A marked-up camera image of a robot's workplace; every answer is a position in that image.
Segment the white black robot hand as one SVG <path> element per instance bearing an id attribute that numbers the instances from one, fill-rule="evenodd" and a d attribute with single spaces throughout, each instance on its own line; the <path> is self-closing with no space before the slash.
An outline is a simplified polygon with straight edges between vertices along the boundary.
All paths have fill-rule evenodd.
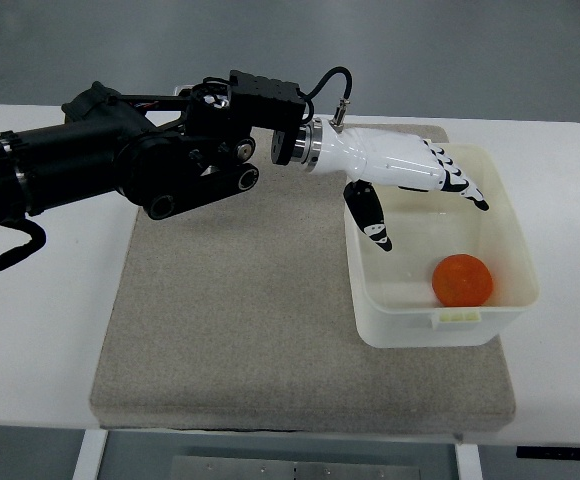
<path id="1" fill-rule="evenodd" d="M 362 127 L 340 131 L 314 119 L 299 130 L 290 160 L 312 174 L 343 172 L 343 198 L 357 228 L 382 250 L 392 250 L 375 187 L 451 192 L 486 211 L 477 184 L 446 151 L 420 136 Z"/>

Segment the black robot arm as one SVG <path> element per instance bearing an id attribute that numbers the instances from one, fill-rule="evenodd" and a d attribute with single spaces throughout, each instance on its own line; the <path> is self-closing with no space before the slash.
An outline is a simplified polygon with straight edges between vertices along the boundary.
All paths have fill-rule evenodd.
<path id="1" fill-rule="evenodd" d="M 232 71 L 175 96 L 94 83 L 62 110 L 60 125 L 0 133 L 0 271 L 44 246 L 47 209 L 116 191 L 161 220 L 250 190 L 252 129 L 280 136 L 285 165 L 314 107 L 295 83 Z"/>

